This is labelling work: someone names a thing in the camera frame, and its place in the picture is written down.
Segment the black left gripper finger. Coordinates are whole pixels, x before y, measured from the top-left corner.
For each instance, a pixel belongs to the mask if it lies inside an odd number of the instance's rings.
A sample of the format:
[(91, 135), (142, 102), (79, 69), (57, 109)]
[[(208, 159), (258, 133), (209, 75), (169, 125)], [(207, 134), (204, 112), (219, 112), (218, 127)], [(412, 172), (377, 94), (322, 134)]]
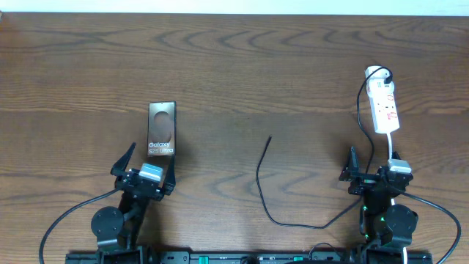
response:
[(170, 159), (170, 162), (166, 171), (165, 180), (163, 183), (165, 195), (170, 195), (176, 186), (174, 164), (175, 164), (175, 156), (173, 155)]
[(126, 153), (114, 163), (111, 168), (110, 174), (113, 176), (125, 176), (127, 174), (127, 166), (129, 161), (131, 160), (133, 151), (135, 150), (136, 143), (133, 142), (131, 146), (128, 148)]

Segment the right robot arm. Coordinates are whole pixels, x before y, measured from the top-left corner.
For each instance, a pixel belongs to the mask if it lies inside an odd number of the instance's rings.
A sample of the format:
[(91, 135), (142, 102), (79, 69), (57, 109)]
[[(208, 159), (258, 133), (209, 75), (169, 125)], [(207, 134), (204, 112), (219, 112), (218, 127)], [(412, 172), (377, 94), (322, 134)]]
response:
[(409, 163), (393, 153), (388, 164), (376, 173), (364, 173), (360, 171), (358, 156), (352, 147), (339, 179), (350, 183), (349, 194), (363, 199), (359, 232), (366, 242), (350, 252), (350, 261), (406, 263), (405, 247), (412, 243), (418, 214), (405, 205), (396, 204), (394, 199), (413, 179)]

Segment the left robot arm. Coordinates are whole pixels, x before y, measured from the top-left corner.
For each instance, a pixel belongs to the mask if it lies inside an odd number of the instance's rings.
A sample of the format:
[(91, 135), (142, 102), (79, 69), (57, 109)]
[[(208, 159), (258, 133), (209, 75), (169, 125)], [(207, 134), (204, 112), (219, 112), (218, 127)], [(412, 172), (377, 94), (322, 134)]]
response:
[(160, 202), (176, 186), (175, 156), (163, 158), (165, 168), (144, 163), (140, 169), (128, 169), (135, 147), (136, 143), (132, 143), (110, 171), (116, 177), (115, 191), (122, 193), (119, 206), (101, 208), (92, 217), (98, 263), (160, 262), (151, 246), (140, 246), (137, 240), (150, 203)]

